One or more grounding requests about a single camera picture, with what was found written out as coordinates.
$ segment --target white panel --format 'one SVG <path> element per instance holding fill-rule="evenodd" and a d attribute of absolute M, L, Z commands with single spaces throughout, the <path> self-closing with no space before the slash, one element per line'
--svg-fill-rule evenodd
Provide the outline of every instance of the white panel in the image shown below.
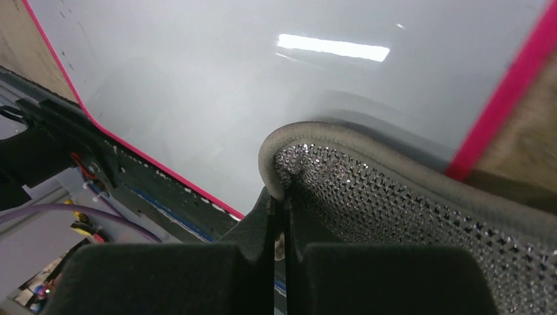
<path fill-rule="evenodd" d="M 246 213 L 261 142 L 295 121 L 442 171 L 546 1 L 30 3 L 94 119 Z"/>

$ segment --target purple cable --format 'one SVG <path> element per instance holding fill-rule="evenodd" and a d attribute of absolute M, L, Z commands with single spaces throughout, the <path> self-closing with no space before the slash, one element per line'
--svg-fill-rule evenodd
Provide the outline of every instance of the purple cable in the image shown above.
<path fill-rule="evenodd" d="M 151 231 L 147 230 L 146 228 L 139 226 L 135 223 L 129 222 L 126 219 L 123 219 L 121 217 L 115 216 L 115 215 L 111 215 L 110 213 L 106 213 L 104 211 L 101 210 L 97 210 L 97 209 L 93 209 L 90 207 L 84 207 L 82 205 L 66 205 L 65 203 L 47 203 L 44 205 L 30 205 L 21 209 L 17 209 L 15 211 L 12 211 L 6 215 L 2 215 L 0 216 L 0 224 L 13 220 L 17 217 L 21 217 L 23 215 L 30 215 L 32 213 L 36 213 L 36 212 L 42 212 L 42 211 L 52 211 L 52 210 L 59 210 L 59 211 L 77 211 L 80 213 L 86 213 L 88 215 L 94 215 L 100 218 L 104 218 L 116 223 L 120 223 L 123 226 L 126 226 L 128 228 L 131 228 L 132 230 L 135 230 L 136 232 L 138 232 L 139 234 L 141 234 L 142 236 L 144 236 L 145 238 L 161 243 L 162 240 L 155 234 L 153 234 Z"/>

